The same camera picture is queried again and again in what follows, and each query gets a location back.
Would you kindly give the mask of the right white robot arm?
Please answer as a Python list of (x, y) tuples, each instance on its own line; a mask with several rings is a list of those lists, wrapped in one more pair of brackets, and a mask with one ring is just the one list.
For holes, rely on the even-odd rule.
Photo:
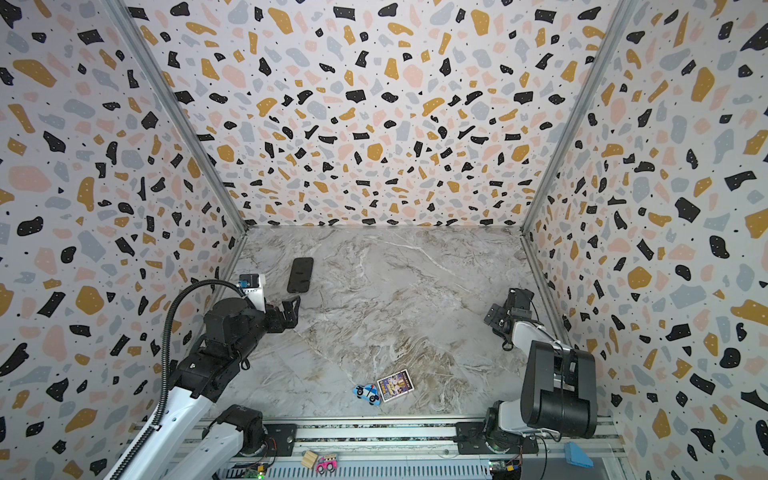
[(484, 322), (503, 340), (502, 349), (525, 355), (520, 398), (497, 401), (487, 410), (483, 436), (487, 446), (506, 452), (526, 438), (550, 432), (588, 439), (598, 424), (594, 356), (565, 345), (536, 320), (534, 293), (511, 288), (503, 304), (494, 304)]

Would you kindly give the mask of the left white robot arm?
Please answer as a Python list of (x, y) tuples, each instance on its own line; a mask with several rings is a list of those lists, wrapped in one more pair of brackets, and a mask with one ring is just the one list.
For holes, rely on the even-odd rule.
[(230, 406), (228, 417), (216, 421), (204, 440), (203, 451), (175, 467), (172, 459), (193, 427), (220, 399), (228, 384), (246, 369), (249, 355), (268, 333), (282, 333), (298, 324), (301, 298), (280, 308), (264, 302), (258, 289), (214, 304), (204, 315), (202, 344), (193, 349), (172, 372), (161, 375), (161, 399), (151, 419), (142, 427), (109, 479), (161, 479), (170, 473), (179, 478), (212, 476), (227, 460), (263, 442), (262, 414)]

